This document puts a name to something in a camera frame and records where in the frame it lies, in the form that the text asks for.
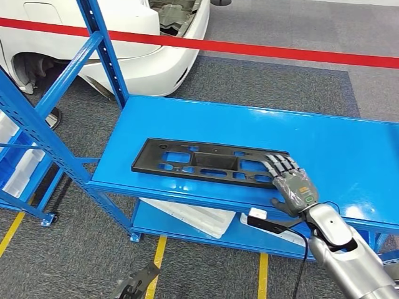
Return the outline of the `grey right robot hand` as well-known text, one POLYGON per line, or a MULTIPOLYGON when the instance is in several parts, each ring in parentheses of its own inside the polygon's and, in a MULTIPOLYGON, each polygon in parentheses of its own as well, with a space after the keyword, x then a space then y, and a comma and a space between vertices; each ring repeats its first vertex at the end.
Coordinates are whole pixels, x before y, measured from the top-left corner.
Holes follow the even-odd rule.
POLYGON ((261 161, 284 199, 271 199, 271 205, 290 217, 299 217, 319 202, 319 194, 307 172, 291 156, 266 154, 261 161))

